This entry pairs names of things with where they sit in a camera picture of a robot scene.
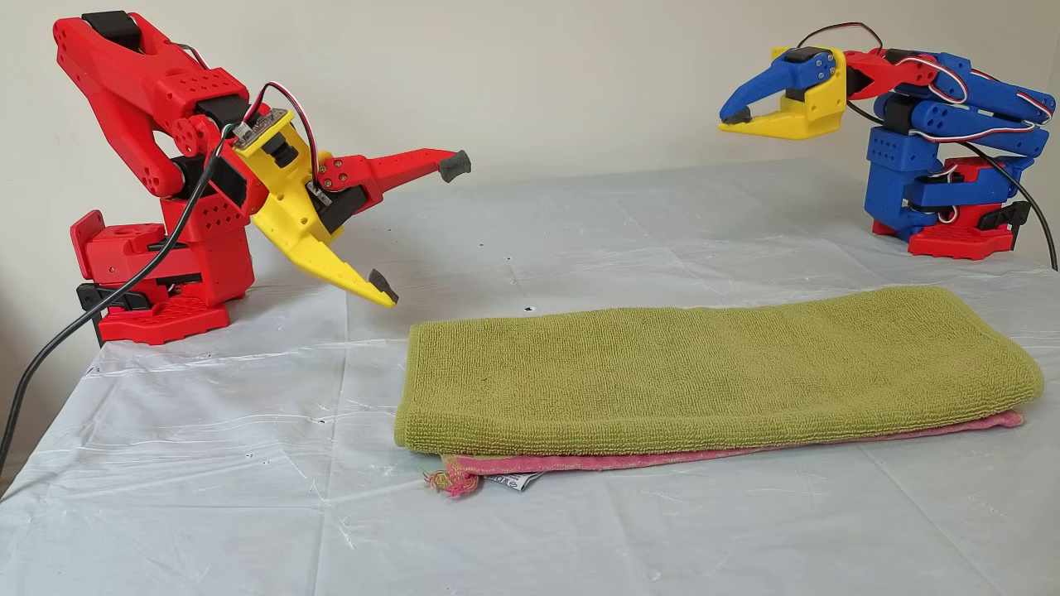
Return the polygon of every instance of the pink towel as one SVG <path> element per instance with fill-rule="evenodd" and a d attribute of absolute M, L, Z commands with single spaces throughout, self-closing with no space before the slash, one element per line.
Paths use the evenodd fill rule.
<path fill-rule="evenodd" d="M 937 428 L 928 428 L 924 431 L 914 431 L 911 433 L 882 435 L 880 437 L 860 439 L 860 441 L 893 441 L 896 439 L 912 439 L 915 437 L 947 435 L 949 433 L 958 433 L 961 431 L 976 431 L 980 428 L 990 428 L 992 426 L 1012 427 L 1019 426 L 1020 424 L 1023 424 L 1023 415 L 1013 410 L 1008 410 L 1001 414 L 994 414 L 979 420 L 950 424 L 947 426 L 939 426 Z M 654 455 L 520 455 L 514 457 L 443 455 L 442 463 L 445 464 L 445 470 L 434 474 L 427 474 L 425 477 L 435 488 L 445 490 L 452 496 L 459 496 L 461 494 L 473 492 L 476 488 L 478 488 L 479 476 L 553 472 L 558 470 L 626 470 L 629 468 L 647 468 L 649 466 L 659 466 L 662 463 L 719 459 L 722 457 L 732 457 L 734 455 L 744 455 L 760 451 L 772 451 L 793 446 L 801 445 L 793 444 L 748 449 L 721 449 L 689 451 L 682 453 L 662 453 Z"/>

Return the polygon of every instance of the red bracket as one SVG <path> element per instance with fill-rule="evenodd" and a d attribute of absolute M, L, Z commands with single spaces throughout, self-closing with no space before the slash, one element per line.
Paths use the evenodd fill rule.
<path fill-rule="evenodd" d="M 81 267 L 81 277 L 92 279 L 92 269 L 88 264 L 86 248 L 88 242 L 95 238 L 95 234 L 103 231 L 106 226 L 103 223 L 103 213 L 99 209 L 93 209 L 77 220 L 70 226 L 70 241 L 73 242 L 73 251 L 77 256 L 77 266 Z"/>
<path fill-rule="evenodd" d="M 368 203 L 356 211 L 360 213 L 382 203 L 383 193 L 438 172 L 441 162 L 454 155 L 452 151 L 423 148 L 375 159 L 363 155 L 332 157 L 320 164 L 317 181 L 333 192 L 363 187 Z"/>
<path fill-rule="evenodd" d="M 890 64 L 884 58 L 886 50 L 871 50 L 869 52 L 855 52 L 848 50 L 843 52 L 847 57 L 847 67 L 856 70 L 868 77 L 869 83 L 864 88 L 851 93 L 847 99 L 867 100 L 876 98 L 890 91 L 902 83 L 911 85 L 926 86 L 938 74 L 934 69 L 922 63 L 909 60 L 905 64 Z M 917 55 L 917 58 L 935 62 L 934 56 Z"/>

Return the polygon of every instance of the white plastic sheet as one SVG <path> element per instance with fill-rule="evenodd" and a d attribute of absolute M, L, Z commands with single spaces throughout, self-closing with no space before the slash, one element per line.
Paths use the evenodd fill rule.
<path fill-rule="evenodd" d="M 0 593 L 1060 593 L 1053 271 L 912 257 L 868 233 L 862 183 L 809 161 L 461 181 L 393 193 L 338 243 L 388 276 L 393 310 L 253 232 L 259 282 L 231 327 L 107 345 L 0 503 Z M 424 484 L 436 457 L 393 444 L 419 321 L 903 283 L 953 290 L 1038 361 L 1024 426 L 551 473 L 458 501 Z"/>

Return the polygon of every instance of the white wall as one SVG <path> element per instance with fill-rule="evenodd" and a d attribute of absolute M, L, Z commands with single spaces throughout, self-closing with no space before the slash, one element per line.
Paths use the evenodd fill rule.
<path fill-rule="evenodd" d="M 962 54 L 1005 80 L 1041 87 L 1050 81 L 1060 16 L 1053 0 L 310 0 L 304 10 L 277 0 L 134 4 L 124 7 L 175 41 L 196 46 L 248 87 L 268 78 L 288 85 L 324 148 L 383 155 L 461 147 L 475 163 L 463 185 L 806 155 L 864 176 L 867 125 L 853 115 L 835 135 L 792 143 L 720 134 L 718 108 L 766 66 L 771 46 L 848 19 L 869 22 L 889 47 Z M 1002 5 L 1023 16 L 1006 18 Z M 81 0 L 0 8 L 4 411 L 24 363 L 78 313 L 69 225 L 93 208 L 110 223 L 160 218 L 157 200 L 114 156 L 85 99 L 54 63 L 54 19 L 112 7 L 122 5 Z M 870 47 L 853 31 L 815 41 Z M 1058 81 L 1054 76 L 1054 92 Z M 1055 170 L 1058 154 L 1049 152 L 1038 171 Z M 1036 172 L 1030 180 L 1045 175 Z M 1060 226 L 1060 201 L 1039 187 Z M 1041 256 L 1034 236 L 1028 227 L 1021 249 Z M 86 329 L 45 365 L 23 410 L 17 452 L 32 449 L 94 351 Z"/>

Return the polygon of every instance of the folded towel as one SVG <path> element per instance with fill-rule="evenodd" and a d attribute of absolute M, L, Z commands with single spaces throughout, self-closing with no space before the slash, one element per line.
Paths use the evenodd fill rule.
<path fill-rule="evenodd" d="M 980 431 L 1001 426 L 1011 428 L 1023 424 L 1023 415 L 1013 411 L 994 414 L 979 420 L 948 424 L 937 428 L 897 433 L 880 437 L 866 437 L 861 441 L 894 441 L 917 437 L 933 437 L 948 435 L 961 431 Z M 460 496 L 474 492 L 478 488 L 479 478 L 502 474 L 528 474 L 537 472 L 555 472 L 563 470 L 629 470 L 631 468 L 648 468 L 664 463 L 682 463 L 686 461 L 703 461 L 705 459 L 721 459 L 735 455 L 746 455 L 761 451 L 772 451 L 803 445 L 775 445 L 744 449 L 716 449 L 704 451 L 686 451 L 678 453 L 657 453 L 647 455 L 514 455 L 511 457 L 491 457 L 474 455 L 443 455 L 442 463 L 445 470 L 434 474 L 425 474 L 428 484 L 436 489 L 444 490 L 450 496 Z"/>
<path fill-rule="evenodd" d="M 412 328 L 394 438 L 476 456 L 853 440 L 978 420 L 1042 373 L 947 290 Z"/>

